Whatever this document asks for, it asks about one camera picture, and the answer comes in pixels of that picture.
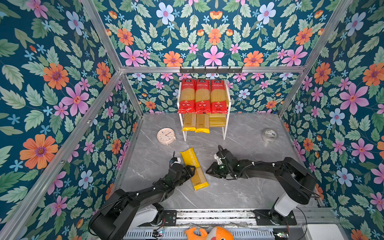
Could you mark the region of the red spaghetti bag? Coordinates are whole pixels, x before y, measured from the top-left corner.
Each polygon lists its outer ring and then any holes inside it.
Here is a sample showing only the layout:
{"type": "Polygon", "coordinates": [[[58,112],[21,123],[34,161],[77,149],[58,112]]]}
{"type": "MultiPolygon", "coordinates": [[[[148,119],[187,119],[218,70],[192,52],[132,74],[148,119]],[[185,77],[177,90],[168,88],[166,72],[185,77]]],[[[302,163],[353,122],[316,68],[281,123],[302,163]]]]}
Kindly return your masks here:
{"type": "Polygon", "coordinates": [[[195,91],[195,113],[196,114],[208,114],[211,112],[211,100],[210,100],[210,84],[209,80],[199,79],[196,81],[195,91]]]}
{"type": "Polygon", "coordinates": [[[196,80],[184,79],[182,80],[180,90],[180,106],[178,109],[179,114],[192,114],[195,112],[195,91],[196,80]]]}
{"type": "Polygon", "coordinates": [[[211,80],[211,113],[227,114],[227,91],[225,82],[222,80],[211,80]]]}

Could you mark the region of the yellow pasta bag bottom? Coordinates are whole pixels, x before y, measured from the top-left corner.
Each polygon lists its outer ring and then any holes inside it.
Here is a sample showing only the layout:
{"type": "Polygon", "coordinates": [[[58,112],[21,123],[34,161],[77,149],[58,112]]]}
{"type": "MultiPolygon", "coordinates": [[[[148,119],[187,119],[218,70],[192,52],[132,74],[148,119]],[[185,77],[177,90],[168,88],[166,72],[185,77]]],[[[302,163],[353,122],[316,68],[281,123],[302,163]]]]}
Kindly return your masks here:
{"type": "Polygon", "coordinates": [[[181,156],[186,166],[190,166],[193,169],[194,176],[191,178],[191,182],[194,186],[195,192],[197,190],[207,188],[209,183],[203,173],[200,162],[196,156],[193,148],[190,148],[184,152],[181,152],[181,156]]]}

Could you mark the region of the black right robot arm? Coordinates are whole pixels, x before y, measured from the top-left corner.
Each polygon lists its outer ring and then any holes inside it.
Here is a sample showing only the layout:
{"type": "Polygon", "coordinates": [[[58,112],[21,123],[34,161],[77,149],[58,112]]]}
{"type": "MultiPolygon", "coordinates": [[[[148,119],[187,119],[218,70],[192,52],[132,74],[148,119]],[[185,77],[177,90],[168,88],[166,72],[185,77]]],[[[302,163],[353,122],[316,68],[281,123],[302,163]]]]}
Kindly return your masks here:
{"type": "Polygon", "coordinates": [[[206,170],[212,177],[228,181],[271,179],[282,186],[285,192],[275,201],[268,215],[274,222],[284,220],[298,205],[307,205],[316,194],[317,179],[291,157],[277,162],[238,160],[228,149],[218,146],[214,159],[216,161],[206,170]]]}

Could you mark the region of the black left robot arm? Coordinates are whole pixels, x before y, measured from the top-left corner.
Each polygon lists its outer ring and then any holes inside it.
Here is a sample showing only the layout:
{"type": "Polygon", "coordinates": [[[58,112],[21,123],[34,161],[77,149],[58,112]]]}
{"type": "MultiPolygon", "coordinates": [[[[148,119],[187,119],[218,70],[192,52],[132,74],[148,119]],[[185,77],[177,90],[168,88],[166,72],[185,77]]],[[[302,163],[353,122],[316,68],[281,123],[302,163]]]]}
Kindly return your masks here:
{"type": "Polygon", "coordinates": [[[167,200],[195,172],[196,167],[184,166],[173,157],[168,173],[152,186],[135,192],[114,191],[91,218],[88,224],[90,234],[101,240],[122,240],[129,229],[153,222],[164,211],[159,203],[167,200]]]}

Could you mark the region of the yellow pasta bag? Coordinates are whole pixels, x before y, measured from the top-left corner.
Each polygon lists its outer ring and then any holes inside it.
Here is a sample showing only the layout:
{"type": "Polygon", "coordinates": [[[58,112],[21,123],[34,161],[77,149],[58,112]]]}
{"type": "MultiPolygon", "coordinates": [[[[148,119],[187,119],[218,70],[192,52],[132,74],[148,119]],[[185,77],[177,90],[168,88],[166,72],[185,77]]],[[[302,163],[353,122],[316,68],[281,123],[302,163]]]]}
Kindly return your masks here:
{"type": "Polygon", "coordinates": [[[181,156],[186,166],[190,166],[193,169],[194,176],[191,178],[191,182],[194,186],[195,192],[197,190],[207,188],[209,183],[203,173],[200,162],[196,156],[193,148],[190,148],[184,152],[181,152],[181,156]]]}
{"type": "Polygon", "coordinates": [[[208,114],[197,114],[197,125],[195,133],[210,133],[210,117],[208,114]]]}
{"type": "Polygon", "coordinates": [[[195,132],[197,125],[196,114],[182,114],[183,116],[183,132],[195,132]]]}

